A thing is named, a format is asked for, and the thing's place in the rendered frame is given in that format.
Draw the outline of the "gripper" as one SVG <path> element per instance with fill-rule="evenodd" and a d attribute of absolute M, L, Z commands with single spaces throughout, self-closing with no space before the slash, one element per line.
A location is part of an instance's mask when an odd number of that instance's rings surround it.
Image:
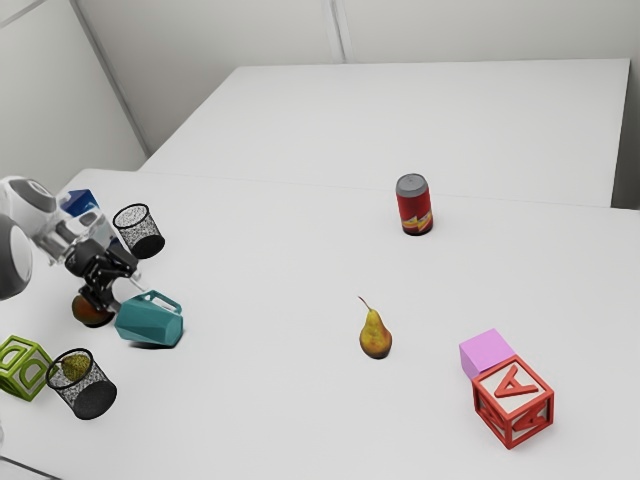
<path fill-rule="evenodd" d="M 104 248 L 93 239 L 75 245 L 65 260 L 66 269 L 84 279 L 80 295 L 97 311 L 118 313 L 120 303 L 113 294 L 113 284 L 126 278 L 140 292 L 146 291 L 138 259 L 122 246 Z"/>

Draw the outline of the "teal faceted mug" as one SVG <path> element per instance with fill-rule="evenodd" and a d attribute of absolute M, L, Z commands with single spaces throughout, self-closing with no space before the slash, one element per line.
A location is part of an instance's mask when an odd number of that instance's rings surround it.
<path fill-rule="evenodd" d="M 125 301 L 114 326 L 122 339 L 174 347 L 183 334 L 182 307 L 164 294 L 150 290 Z"/>

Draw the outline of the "black mesh pen holder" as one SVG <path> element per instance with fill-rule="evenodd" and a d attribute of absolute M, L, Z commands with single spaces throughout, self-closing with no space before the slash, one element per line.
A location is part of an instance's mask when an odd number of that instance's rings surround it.
<path fill-rule="evenodd" d="M 85 353 L 91 359 L 91 370 L 77 382 L 69 382 L 63 374 L 61 360 L 74 353 Z M 92 420 L 107 412 L 117 398 L 117 387 L 100 368 L 93 354 L 85 348 L 74 348 L 60 354 L 45 375 L 46 384 L 81 420 Z"/>
<path fill-rule="evenodd" d="M 149 259 L 165 246 L 165 238 L 144 203 L 134 203 L 120 209 L 112 223 L 137 259 Z"/>

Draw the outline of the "blue and white carton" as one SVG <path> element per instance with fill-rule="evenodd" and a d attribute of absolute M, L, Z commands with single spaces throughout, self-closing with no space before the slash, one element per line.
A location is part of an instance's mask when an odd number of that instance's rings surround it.
<path fill-rule="evenodd" d="M 63 192 L 57 197 L 60 210 L 57 224 L 90 227 L 104 220 L 104 214 L 89 189 Z"/>

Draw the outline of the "yellow-green fruit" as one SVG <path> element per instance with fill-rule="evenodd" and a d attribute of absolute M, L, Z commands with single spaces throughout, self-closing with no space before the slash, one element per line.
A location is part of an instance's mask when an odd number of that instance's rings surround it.
<path fill-rule="evenodd" d="M 77 382 L 91 370 L 91 359 L 85 353 L 74 353 L 61 360 L 61 367 L 69 382 Z"/>

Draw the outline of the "green letter block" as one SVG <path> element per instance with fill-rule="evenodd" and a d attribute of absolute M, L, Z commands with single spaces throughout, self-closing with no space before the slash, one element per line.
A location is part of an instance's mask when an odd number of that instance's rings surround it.
<path fill-rule="evenodd" d="M 9 336 L 0 344 L 0 391 L 31 402 L 44 388 L 51 362 L 40 344 Z"/>

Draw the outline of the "yellow-red pear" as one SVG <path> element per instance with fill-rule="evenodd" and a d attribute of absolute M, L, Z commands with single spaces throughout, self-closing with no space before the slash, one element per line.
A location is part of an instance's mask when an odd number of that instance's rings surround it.
<path fill-rule="evenodd" d="M 365 324 L 359 334 L 360 347 L 370 358 L 384 359 L 391 351 L 392 334 L 385 326 L 379 312 L 371 308 L 361 296 L 359 299 L 367 308 Z"/>

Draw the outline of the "red soda can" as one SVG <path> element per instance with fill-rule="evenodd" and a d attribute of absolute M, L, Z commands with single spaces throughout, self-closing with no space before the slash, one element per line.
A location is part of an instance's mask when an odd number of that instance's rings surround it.
<path fill-rule="evenodd" d="M 427 180 L 417 173 L 401 176 L 396 182 L 396 199 L 402 230 L 421 236 L 433 228 L 433 212 Z"/>

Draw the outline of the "pink block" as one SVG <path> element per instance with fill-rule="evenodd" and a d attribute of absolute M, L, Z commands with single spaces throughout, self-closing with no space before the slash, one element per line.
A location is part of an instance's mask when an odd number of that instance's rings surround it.
<path fill-rule="evenodd" d="M 461 367 L 474 379 L 485 370 L 516 354 L 510 344 L 495 329 L 489 329 L 459 344 Z"/>

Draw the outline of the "red letter block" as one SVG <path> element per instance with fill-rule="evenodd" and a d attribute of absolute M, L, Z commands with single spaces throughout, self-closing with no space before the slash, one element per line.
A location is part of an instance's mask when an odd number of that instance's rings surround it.
<path fill-rule="evenodd" d="M 472 379 L 475 412 L 508 450 L 554 421 L 554 390 L 518 355 Z"/>

